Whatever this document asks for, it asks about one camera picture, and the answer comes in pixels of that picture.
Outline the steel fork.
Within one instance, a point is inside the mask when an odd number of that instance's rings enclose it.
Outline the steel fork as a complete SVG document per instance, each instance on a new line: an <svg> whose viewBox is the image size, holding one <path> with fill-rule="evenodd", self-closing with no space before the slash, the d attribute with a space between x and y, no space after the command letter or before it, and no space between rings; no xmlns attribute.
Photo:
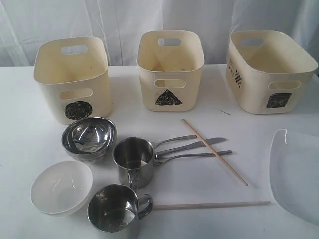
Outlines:
<svg viewBox="0 0 319 239"><path fill-rule="evenodd" d="M153 159L153 165L162 165L170 160L178 159L178 158L187 158L187 157L215 157L214 153L194 153L194 154L181 154L172 157L165 157L160 155L155 155Z"/></svg>
<svg viewBox="0 0 319 239"><path fill-rule="evenodd" d="M187 136L181 136L181 137L176 137L176 138L172 138L172 139L167 139L161 142L151 142L151 145L153 147L153 149L156 149L158 146L164 144L164 143L168 143L168 142L174 142L174 141L179 141L179 140L190 140L190 139L196 139L197 136L196 135L187 135Z"/></svg>

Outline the stainless steel bowl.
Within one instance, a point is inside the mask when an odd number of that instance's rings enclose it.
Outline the stainless steel bowl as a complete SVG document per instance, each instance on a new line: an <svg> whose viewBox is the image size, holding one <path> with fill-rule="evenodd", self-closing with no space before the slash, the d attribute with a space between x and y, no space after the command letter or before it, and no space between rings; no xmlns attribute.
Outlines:
<svg viewBox="0 0 319 239"><path fill-rule="evenodd" d="M117 129L103 117L78 120L64 131L61 143L66 153L83 163L99 164L112 153L117 141Z"/></svg>

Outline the wooden chopstick diagonal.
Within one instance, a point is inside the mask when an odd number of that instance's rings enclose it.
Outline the wooden chopstick diagonal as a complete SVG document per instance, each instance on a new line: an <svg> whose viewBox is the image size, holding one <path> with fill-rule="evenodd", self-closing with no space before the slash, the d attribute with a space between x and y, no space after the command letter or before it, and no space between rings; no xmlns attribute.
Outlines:
<svg viewBox="0 0 319 239"><path fill-rule="evenodd" d="M196 131L196 129L185 119L181 121L201 140L201 142L209 148L212 153L226 166L246 187L248 183L231 167L231 165L212 147L210 144Z"/></svg>

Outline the wooden chopstick horizontal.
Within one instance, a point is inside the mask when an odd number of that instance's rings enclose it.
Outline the wooden chopstick horizontal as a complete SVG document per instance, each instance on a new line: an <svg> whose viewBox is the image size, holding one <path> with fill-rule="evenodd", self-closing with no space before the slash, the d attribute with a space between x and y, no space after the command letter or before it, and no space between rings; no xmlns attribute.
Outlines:
<svg viewBox="0 0 319 239"><path fill-rule="evenodd" d="M271 204L270 201L254 202L227 202L227 203L201 203L201 204L174 204L174 205L155 205L153 210L188 210L188 209L211 209L211 208L232 208L232 207L249 207L264 206Z"/></svg>

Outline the steel table knife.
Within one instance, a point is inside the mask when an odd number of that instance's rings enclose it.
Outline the steel table knife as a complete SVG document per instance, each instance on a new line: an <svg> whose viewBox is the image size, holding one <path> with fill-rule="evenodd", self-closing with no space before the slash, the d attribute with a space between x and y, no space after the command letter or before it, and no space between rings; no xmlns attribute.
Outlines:
<svg viewBox="0 0 319 239"><path fill-rule="evenodd" d="M227 138L224 138L224 137L216 137L216 138L206 139L205 141L208 144L213 145L213 144L217 144L217 143L222 143L226 140L227 140ZM181 151L186 151L186 150L191 150L191 149L196 149L196 148L200 148L200 147L206 147L206 145L202 141L198 141L198 142L195 142L195 143L192 143L189 145L159 151L159 152L156 152L156 155L169 155L169 154L173 154L173 153L177 153L177 152L181 152Z"/></svg>

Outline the cream bin with triangle mark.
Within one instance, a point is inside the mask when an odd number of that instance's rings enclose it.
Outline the cream bin with triangle mark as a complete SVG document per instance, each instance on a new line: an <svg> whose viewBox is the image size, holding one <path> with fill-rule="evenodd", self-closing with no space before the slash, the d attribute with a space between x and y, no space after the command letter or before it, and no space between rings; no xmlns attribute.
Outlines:
<svg viewBox="0 0 319 239"><path fill-rule="evenodd" d="M204 66L199 36L159 30L141 36L137 54L144 106L156 112L184 112L197 100Z"/></svg>

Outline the cream bin with circle mark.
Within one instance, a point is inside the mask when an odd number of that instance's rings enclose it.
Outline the cream bin with circle mark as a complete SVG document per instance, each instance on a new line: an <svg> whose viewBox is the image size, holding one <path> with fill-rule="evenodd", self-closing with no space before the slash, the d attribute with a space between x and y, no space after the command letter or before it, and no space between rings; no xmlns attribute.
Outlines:
<svg viewBox="0 0 319 239"><path fill-rule="evenodd" d="M58 39L43 44L36 56L34 79L60 124L105 117L112 110L108 59L98 37Z"/></svg>

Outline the cream bin with square mark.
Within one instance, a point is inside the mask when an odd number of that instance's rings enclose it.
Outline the cream bin with square mark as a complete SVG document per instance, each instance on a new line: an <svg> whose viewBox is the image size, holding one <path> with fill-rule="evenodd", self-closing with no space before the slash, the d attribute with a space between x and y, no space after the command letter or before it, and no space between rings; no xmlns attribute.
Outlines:
<svg viewBox="0 0 319 239"><path fill-rule="evenodd" d="M317 68L317 61L282 32L237 31L229 37L226 79L249 113L292 111Z"/></svg>

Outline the white square plate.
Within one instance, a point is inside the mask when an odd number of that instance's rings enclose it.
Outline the white square plate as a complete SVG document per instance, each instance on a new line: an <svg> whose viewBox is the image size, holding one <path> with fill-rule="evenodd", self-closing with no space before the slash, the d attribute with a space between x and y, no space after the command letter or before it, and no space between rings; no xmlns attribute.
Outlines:
<svg viewBox="0 0 319 239"><path fill-rule="evenodd" d="M276 203L292 215L319 224L319 139L287 129L275 132L269 180Z"/></svg>

